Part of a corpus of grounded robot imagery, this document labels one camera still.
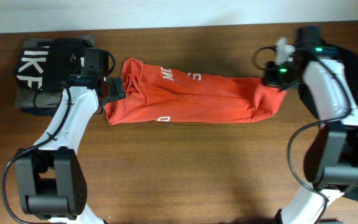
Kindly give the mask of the red soccer t-shirt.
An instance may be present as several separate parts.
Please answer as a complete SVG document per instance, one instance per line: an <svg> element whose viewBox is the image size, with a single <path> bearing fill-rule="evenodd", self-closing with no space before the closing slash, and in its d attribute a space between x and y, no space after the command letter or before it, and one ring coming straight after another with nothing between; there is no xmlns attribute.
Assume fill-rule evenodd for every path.
<svg viewBox="0 0 358 224"><path fill-rule="evenodd" d="M104 106L111 125L253 123L274 116L287 94L263 85L261 78L183 72L134 58L124 62L121 80L126 97Z"/></svg>

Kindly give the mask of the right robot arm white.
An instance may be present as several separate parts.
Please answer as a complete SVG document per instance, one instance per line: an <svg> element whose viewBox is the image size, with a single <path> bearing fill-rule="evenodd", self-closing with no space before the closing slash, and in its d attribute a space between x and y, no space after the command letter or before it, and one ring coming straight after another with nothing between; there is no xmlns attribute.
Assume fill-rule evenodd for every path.
<svg viewBox="0 0 358 224"><path fill-rule="evenodd" d="M288 166L301 187L276 213L275 223L322 223L326 209L358 187L358 106L338 49L324 46L319 27L300 27L294 44L282 37L271 49L275 61L263 69L263 85L281 91L305 85L318 114L317 122L301 127L288 141ZM297 135L315 126L319 131L305 154L302 180L291 147Z"/></svg>

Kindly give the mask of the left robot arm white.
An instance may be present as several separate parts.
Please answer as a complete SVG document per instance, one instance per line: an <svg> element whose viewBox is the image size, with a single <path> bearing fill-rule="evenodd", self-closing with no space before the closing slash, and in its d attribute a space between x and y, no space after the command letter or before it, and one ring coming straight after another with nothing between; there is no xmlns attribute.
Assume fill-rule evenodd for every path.
<svg viewBox="0 0 358 224"><path fill-rule="evenodd" d="M77 158L90 118L106 103L124 99L107 50L85 49L81 68L61 80L58 108L46 131L8 162L15 167L22 211L41 223L104 223L86 203L88 190Z"/></svg>

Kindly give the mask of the folded black Nike t-shirt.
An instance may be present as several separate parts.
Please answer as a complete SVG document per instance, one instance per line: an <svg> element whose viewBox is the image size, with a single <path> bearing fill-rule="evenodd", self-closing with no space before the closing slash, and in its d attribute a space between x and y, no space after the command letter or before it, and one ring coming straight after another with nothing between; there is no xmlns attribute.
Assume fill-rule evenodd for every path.
<svg viewBox="0 0 358 224"><path fill-rule="evenodd" d="M79 38L38 40L24 47L14 69L17 84L29 90L57 92L60 83L82 68L81 59L91 44Z"/></svg>

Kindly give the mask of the folded navy t-shirt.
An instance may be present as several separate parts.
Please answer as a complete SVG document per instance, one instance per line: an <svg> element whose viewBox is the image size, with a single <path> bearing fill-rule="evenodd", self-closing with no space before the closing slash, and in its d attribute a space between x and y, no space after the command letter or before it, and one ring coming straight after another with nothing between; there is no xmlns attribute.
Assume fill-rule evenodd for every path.
<svg viewBox="0 0 358 224"><path fill-rule="evenodd" d="M54 116L56 112L56 108L35 108L35 107L28 107L28 108L21 108L23 113L29 113L36 116Z"/></svg>

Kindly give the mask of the folded grey t-shirt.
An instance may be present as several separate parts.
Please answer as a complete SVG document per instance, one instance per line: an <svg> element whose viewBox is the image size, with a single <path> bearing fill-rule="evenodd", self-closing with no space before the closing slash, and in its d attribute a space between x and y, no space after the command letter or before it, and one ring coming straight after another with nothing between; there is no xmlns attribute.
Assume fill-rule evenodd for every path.
<svg viewBox="0 0 358 224"><path fill-rule="evenodd" d="M91 44L91 47L95 47L94 44L94 36L91 34L88 35L80 35L75 37L68 37L68 38L79 38L84 39ZM40 39L40 38L29 38L23 44L23 47L30 45L31 43L38 41L38 40L54 40L54 39ZM17 91L16 91L16 99L15 99L15 106L17 108L28 108L28 107L35 107L35 108L54 108L61 97L61 89L57 92L46 92L43 89L39 89L37 91L29 90L26 88L22 88L17 84Z"/></svg>

